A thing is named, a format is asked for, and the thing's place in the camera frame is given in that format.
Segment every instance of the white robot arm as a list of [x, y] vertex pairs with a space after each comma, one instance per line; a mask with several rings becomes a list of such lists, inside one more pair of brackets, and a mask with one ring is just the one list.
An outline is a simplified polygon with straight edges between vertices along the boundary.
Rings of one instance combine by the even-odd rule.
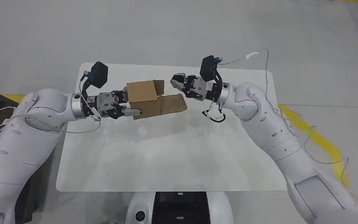
[[357, 223], [357, 201], [339, 182], [317, 169], [263, 89], [252, 83], [222, 83], [217, 63], [213, 56], [204, 58], [201, 77], [179, 73], [171, 83], [187, 97], [213, 100], [240, 118], [250, 138], [282, 172], [289, 196], [307, 223]]
[[107, 66], [97, 62], [84, 73], [83, 97], [45, 89], [23, 98], [0, 133], [0, 224], [15, 223], [14, 207], [23, 186], [50, 156], [67, 122], [85, 119], [93, 112], [114, 119], [141, 113], [120, 105], [128, 101], [125, 90], [87, 96], [90, 85], [101, 88], [106, 83], [107, 72]]

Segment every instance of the cardboard box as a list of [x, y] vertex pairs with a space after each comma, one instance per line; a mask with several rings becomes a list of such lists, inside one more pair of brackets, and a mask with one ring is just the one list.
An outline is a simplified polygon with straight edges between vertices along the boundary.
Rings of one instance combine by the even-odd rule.
[[130, 107], [142, 111], [141, 115], [133, 117], [134, 120], [178, 113], [187, 109], [181, 94], [163, 96], [164, 80], [127, 83], [127, 91]]

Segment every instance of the white table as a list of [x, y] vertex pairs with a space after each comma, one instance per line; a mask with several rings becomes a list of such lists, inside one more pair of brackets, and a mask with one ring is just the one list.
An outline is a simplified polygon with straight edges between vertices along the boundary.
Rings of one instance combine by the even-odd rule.
[[[79, 78], [93, 63], [81, 65]], [[107, 64], [108, 82], [89, 95], [121, 90], [127, 82], [165, 80], [165, 94], [177, 94], [173, 74], [200, 68]], [[219, 69], [225, 82], [252, 82], [265, 88], [265, 71]], [[277, 105], [272, 74], [268, 98]], [[188, 110], [155, 118], [103, 119], [99, 130], [66, 134], [56, 187], [61, 192], [286, 190], [274, 162], [225, 110], [217, 124], [201, 114], [210, 102], [185, 99]], [[70, 122], [68, 130], [94, 128], [93, 120]]]

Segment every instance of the yellow tape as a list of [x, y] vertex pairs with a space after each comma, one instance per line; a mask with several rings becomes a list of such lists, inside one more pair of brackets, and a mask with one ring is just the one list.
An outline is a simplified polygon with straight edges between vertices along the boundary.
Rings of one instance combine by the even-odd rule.
[[23, 99], [24, 95], [7, 95], [7, 94], [2, 94], [2, 96], [17, 102], [18, 104], [21, 102], [21, 100]]
[[[282, 109], [282, 112], [286, 115], [286, 117], [291, 121], [291, 123], [301, 132], [307, 132], [307, 137], [310, 136], [310, 140], [314, 142], [318, 147], [320, 147], [324, 152], [328, 154], [331, 158], [332, 162], [336, 162], [342, 160], [342, 155], [340, 150], [334, 146], [331, 142], [325, 139], [318, 131], [311, 129], [309, 132], [309, 128], [311, 125], [306, 123], [301, 117], [294, 112], [290, 111], [287, 106], [279, 105], [279, 108]], [[332, 170], [335, 173], [336, 179], [342, 183], [341, 175], [345, 165], [345, 161], [338, 162], [336, 164], [332, 164]], [[343, 183], [346, 187], [349, 187], [349, 180], [346, 172], [343, 174]]]

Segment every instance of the floor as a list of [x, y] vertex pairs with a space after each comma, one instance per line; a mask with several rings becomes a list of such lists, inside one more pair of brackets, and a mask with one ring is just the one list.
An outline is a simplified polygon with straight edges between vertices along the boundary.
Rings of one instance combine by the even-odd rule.
[[[197, 67], [210, 54], [229, 61], [268, 48], [278, 102], [350, 157], [347, 172], [357, 194], [357, 40], [358, 3], [0, 0], [0, 92], [71, 92], [84, 62]], [[256, 56], [227, 67], [264, 65], [265, 57]], [[131, 193], [56, 190], [61, 148], [59, 142], [45, 164], [43, 204], [31, 223], [122, 223]], [[236, 223], [304, 223], [286, 192], [228, 196]]]

